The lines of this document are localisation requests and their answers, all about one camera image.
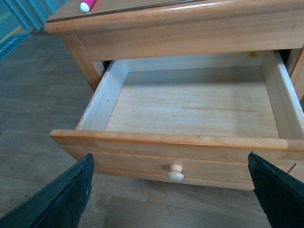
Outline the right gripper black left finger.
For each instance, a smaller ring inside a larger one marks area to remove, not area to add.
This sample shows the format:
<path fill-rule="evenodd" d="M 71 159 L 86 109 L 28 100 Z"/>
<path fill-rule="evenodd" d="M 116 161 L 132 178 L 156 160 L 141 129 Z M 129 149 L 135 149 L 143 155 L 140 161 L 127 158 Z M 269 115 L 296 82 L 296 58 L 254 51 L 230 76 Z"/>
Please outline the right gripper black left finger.
<path fill-rule="evenodd" d="M 86 155 L 0 219 L 2 228 L 76 228 L 92 190 L 92 154 Z"/>

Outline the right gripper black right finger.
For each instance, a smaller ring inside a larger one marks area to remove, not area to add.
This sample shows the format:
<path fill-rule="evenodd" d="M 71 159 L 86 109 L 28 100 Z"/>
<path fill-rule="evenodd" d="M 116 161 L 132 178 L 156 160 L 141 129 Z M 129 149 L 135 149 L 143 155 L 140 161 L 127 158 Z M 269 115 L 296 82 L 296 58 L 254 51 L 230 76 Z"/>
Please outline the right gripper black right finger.
<path fill-rule="evenodd" d="M 248 155 L 254 193 L 273 228 L 304 226 L 304 184 L 259 155 Z"/>

